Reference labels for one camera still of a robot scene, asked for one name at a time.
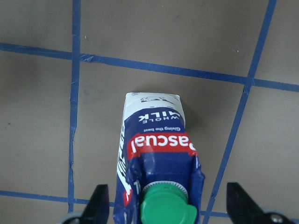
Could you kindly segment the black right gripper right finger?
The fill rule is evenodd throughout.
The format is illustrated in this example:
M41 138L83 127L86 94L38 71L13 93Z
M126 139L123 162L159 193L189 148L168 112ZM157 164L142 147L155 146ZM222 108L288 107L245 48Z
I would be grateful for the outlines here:
M264 212L237 182L227 183L227 214L234 224L292 224L292 220L276 212Z

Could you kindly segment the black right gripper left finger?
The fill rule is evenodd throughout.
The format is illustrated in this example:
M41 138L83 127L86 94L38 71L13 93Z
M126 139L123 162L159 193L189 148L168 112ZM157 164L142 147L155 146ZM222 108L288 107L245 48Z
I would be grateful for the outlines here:
M79 218L80 224L107 224L109 208L108 185L97 185Z

